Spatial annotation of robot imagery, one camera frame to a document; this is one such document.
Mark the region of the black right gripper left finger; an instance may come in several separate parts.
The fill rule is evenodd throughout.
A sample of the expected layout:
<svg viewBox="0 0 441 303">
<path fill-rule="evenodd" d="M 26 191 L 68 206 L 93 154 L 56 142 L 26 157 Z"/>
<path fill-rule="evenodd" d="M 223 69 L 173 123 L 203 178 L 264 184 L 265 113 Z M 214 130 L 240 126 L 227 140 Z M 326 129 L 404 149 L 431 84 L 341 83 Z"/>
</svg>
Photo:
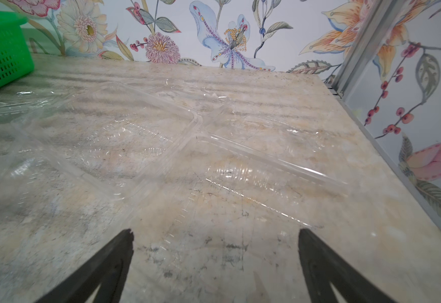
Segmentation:
<svg viewBox="0 0 441 303">
<path fill-rule="evenodd" d="M 119 302 L 133 256 L 134 234 L 122 230 L 38 302 Z"/>
</svg>

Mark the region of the clear clamshell container front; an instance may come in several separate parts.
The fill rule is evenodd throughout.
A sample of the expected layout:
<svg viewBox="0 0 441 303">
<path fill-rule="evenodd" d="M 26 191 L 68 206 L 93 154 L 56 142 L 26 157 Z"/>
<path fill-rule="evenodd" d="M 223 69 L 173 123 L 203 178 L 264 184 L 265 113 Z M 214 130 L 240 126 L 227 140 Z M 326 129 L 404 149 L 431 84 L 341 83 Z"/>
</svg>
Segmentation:
<svg viewBox="0 0 441 303">
<path fill-rule="evenodd" d="M 0 94 L 0 161 L 6 159 L 16 141 L 12 121 L 34 110 L 48 109 L 65 100 L 70 94 L 64 90 L 36 90 Z"/>
</svg>

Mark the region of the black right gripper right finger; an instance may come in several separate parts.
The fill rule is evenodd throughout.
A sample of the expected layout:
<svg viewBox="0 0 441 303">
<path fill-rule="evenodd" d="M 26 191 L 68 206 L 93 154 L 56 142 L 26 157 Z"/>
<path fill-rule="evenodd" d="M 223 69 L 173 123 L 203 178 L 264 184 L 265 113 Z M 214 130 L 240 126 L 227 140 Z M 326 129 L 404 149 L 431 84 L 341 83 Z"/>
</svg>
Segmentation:
<svg viewBox="0 0 441 303">
<path fill-rule="evenodd" d="M 311 302 L 393 302 L 309 229 L 298 234 L 298 253 Z"/>
</svg>

